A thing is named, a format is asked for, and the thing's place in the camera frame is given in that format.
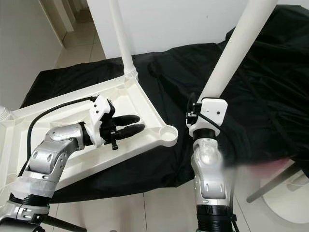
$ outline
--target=white wall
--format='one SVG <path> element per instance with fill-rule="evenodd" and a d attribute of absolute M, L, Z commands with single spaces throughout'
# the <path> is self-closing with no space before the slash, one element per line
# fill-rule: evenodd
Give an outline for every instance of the white wall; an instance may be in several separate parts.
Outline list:
<path fill-rule="evenodd" d="M 133 54 L 221 42 L 248 0 L 118 0 Z M 300 4 L 309 0 L 281 0 Z M 88 0 L 106 58 L 120 56 L 108 0 Z"/>
<path fill-rule="evenodd" d="M 73 27 L 75 27 L 76 19 L 75 19 L 74 13 L 71 9 L 71 6 L 70 6 L 68 0 L 62 0 L 62 4 L 64 6 L 64 9 L 66 10 L 66 13 L 67 13 L 67 15 L 70 19 L 71 24 L 73 25 Z"/>
<path fill-rule="evenodd" d="M 62 41 L 64 36 L 67 33 L 66 27 L 64 26 L 61 16 L 55 6 L 54 1 L 52 0 L 40 0 L 47 17 L 49 18 L 50 22 L 52 23 L 58 38 Z"/>
<path fill-rule="evenodd" d="M 62 46 L 37 0 L 2 0 L 0 10 L 0 104 L 14 110 Z"/>

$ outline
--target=white pole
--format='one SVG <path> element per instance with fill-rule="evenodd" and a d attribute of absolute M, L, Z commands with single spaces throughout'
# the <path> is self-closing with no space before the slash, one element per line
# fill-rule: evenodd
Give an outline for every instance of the white pole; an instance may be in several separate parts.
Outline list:
<path fill-rule="evenodd" d="M 128 47 L 124 23 L 122 21 L 117 0 L 110 0 L 112 22 L 116 31 L 117 40 L 121 52 L 122 62 L 124 63 L 124 73 L 126 78 L 137 77 L 136 68 L 133 65 L 131 52 Z"/>
<path fill-rule="evenodd" d="M 249 0 L 197 102 L 218 98 L 248 53 L 278 0 Z"/>

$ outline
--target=doorway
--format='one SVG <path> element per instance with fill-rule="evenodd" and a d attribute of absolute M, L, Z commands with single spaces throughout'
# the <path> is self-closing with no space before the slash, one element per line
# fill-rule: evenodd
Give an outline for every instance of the doorway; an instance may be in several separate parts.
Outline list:
<path fill-rule="evenodd" d="M 86 0 L 40 0 L 63 49 L 55 68 L 105 59 Z"/>

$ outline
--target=screw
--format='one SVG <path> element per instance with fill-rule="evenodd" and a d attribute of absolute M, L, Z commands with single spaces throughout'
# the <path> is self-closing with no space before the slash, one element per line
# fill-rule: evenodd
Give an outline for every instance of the screw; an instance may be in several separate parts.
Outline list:
<path fill-rule="evenodd" d="M 52 158 L 52 154 L 49 154 L 49 156 L 47 157 L 47 162 L 49 162 Z"/>
<path fill-rule="evenodd" d="M 35 158 L 37 157 L 37 155 L 38 155 L 38 152 L 36 151 L 36 152 L 33 154 L 32 158 L 35 159 Z"/>

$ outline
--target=white tape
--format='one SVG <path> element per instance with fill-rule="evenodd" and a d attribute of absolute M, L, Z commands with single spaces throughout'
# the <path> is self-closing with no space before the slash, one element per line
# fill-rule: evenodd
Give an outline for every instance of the white tape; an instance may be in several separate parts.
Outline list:
<path fill-rule="evenodd" d="M 57 183 L 46 180 L 20 176 L 11 185 L 12 194 L 19 199 L 24 199 L 30 194 L 52 198 Z"/>

